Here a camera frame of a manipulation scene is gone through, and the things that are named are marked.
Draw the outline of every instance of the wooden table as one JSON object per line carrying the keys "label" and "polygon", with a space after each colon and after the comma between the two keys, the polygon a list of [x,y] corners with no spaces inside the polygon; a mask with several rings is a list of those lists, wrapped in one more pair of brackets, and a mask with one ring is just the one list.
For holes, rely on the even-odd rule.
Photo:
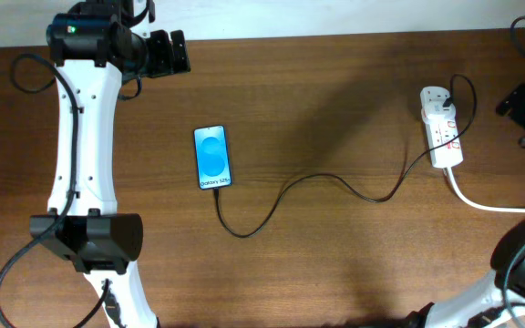
{"label": "wooden table", "polygon": [[[0,269],[29,241],[28,218],[46,211],[56,167],[57,91],[14,90],[0,49]],[[423,159],[384,204],[329,179],[297,186],[268,227],[238,240],[217,221],[211,191],[197,186],[191,132],[223,124],[234,185],[222,193],[237,231],[259,224],[286,181],[340,174],[382,197],[426,147],[419,92],[469,76],[479,113],[462,138],[455,172],[482,204],[525,205],[522,130],[495,106],[525,81],[525,60],[505,30],[189,42],[192,72],[144,80],[118,103],[114,180],[120,212],[143,218],[139,270],[162,323],[319,326],[402,317],[481,278],[519,214],[475,210]],[[23,83],[49,74],[26,65]],[[126,86],[132,92],[133,86]],[[461,127],[467,85],[456,87]],[[43,247],[7,276],[2,303],[20,327],[70,326],[96,301],[71,263]],[[90,327],[106,327],[97,315]]]}

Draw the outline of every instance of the phone screen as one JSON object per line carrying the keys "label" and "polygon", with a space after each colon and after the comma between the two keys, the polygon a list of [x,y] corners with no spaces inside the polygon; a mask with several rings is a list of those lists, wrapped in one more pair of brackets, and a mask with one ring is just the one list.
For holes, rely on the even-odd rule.
{"label": "phone screen", "polygon": [[232,177],[223,126],[193,131],[198,162],[198,182],[203,190],[230,186]]}

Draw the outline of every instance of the charging cable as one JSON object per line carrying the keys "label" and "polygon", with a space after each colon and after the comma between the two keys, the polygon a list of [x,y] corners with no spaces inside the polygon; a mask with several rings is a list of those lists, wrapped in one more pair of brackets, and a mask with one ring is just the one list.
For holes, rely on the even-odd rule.
{"label": "charging cable", "polygon": [[437,144],[431,144],[429,149],[425,150],[420,155],[418,155],[418,157],[412,162],[412,164],[410,164],[408,166],[408,168],[400,176],[400,179],[396,182],[396,185],[394,186],[394,188],[386,196],[384,196],[382,198],[377,198],[377,199],[373,199],[373,198],[367,197],[367,196],[363,195],[362,193],[360,193],[359,191],[357,191],[356,189],[354,189],[342,177],[340,177],[338,175],[335,175],[335,174],[332,174],[332,173],[315,173],[315,174],[311,174],[311,175],[302,177],[300,179],[297,179],[296,181],[290,183],[287,187],[285,187],[281,191],[281,193],[279,194],[279,197],[274,202],[273,206],[271,207],[271,210],[267,214],[266,218],[262,221],[262,223],[259,224],[259,226],[256,229],[254,229],[253,231],[251,231],[249,233],[241,234],[241,233],[238,233],[238,232],[234,231],[233,229],[231,229],[228,226],[228,224],[226,224],[226,221],[224,220],[224,218],[222,216],[222,211],[221,211],[221,200],[220,200],[221,192],[220,192],[219,189],[216,188],[216,189],[214,189],[214,202],[215,202],[215,205],[216,205],[216,214],[218,215],[218,220],[220,221],[220,224],[222,225],[222,227],[228,233],[230,233],[232,236],[234,236],[236,238],[242,238],[242,239],[250,238],[250,237],[254,236],[255,234],[259,233],[264,228],[264,226],[269,222],[269,220],[273,216],[274,211],[277,209],[277,206],[279,206],[279,203],[281,202],[281,200],[283,199],[283,197],[287,193],[287,191],[289,191],[296,184],[298,184],[300,182],[303,182],[303,181],[305,181],[307,179],[313,179],[313,178],[336,179],[336,180],[340,181],[354,195],[356,195],[358,198],[360,198],[362,200],[365,200],[365,201],[369,201],[369,202],[372,202],[372,203],[383,203],[385,201],[389,201],[396,194],[396,192],[398,191],[398,188],[400,188],[400,185],[402,184],[402,182],[405,181],[405,178],[407,177],[408,173],[410,173],[412,171],[412,169],[416,166],[416,164],[422,158],[424,158],[429,153],[430,154],[434,154],[438,149],[442,149],[445,146],[455,142],[456,140],[459,139],[459,137],[463,136],[469,130],[469,127],[471,127],[471,124],[473,124],[473,120],[475,119],[475,115],[477,113],[478,98],[477,98],[477,93],[475,92],[475,87],[473,86],[473,82],[471,82],[471,80],[469,80],[468,77],[465,77],[465,76],[463,76],[461,74],[454,74],[451,77],[450,81],[449,81],[450,92],[448,91],[447,92],[447,97],[443,97],[442,99],[443,99],[444,102],[450,104],[450,106],[453,106],[452,105],[453,104],[453,98],[454,98],[453,86],[454,86],[455,80],[458,77],[462,78],[463,80],[465,80],[465,82],[467,82],[469,84],[469,87],[471,88],[471,96],[473,96],[473,108],[471,109],[471,116],[469,117],[469,122],[467,123],[465,128],[463,128],[463,130],[461,132],[459,132],[459,133],[456,132],[455,136],[453,136],[452,138],[448,138],[447,140],[444,140],[443,142],[439,142]]}
{"label": "charging cable", "polygon": [[453,190],[457,194],[457,196],[465,201],[466,204],[468,204],[471,207],[474,207],[476,209],[480,210],[492,210],[492,211],[498,211],[498,212],[507,212],[507,213],[525,213],[525,209],[516,209],[516,208],[498,208],[498,207],[492,207],[492,206],[485,206],[485,205],[479,205],[476,202],[473,202],[469,200],[461,190],[459,190],[459,187],[457,186],[457,182],[455,181],[455,176],[453,176],[453,170],[451,168],[445,168],[444,169],[445,174],[448,176],[448,180],[451,183],[451,187],[453,187]]}

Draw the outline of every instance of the power strip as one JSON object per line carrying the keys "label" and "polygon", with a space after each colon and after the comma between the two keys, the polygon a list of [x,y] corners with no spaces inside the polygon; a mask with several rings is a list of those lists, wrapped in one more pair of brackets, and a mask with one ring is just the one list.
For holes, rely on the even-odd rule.
{"label": "power strip", "polygon": [[[448,90],[443,87],[425,87],[420,92],[421,114],[427,129],[430,149],[440,146],[457,136],[456,109]],[[463,161],[459,139],[430,152],[433,167],[450,168]]]}

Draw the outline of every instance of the white cable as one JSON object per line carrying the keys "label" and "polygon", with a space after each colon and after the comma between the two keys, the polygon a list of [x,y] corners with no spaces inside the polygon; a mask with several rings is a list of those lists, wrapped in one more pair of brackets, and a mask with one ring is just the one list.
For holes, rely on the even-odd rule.
{"label": "white cable", "polygon": [[455,181],[455,177],[453,176],[453,170],[451,168],[445,168],[445,172],[448,174],[448,179],[451,182],[451,187],[453,187],[453,190],[461,198],[461,200],[465,201],[469,206],[472,206],[476,209],[480,210],[493,210],[493,211],[499,211],[499,212],[509,212],[509,213],[525,213],[525,209],[512,209],[512,208],[495,208],[485,205],[479,205],[471,200],[468,200],[467,197],[465,197],[461,190],[459,190],[459,187],[457,187],[457,182]]}

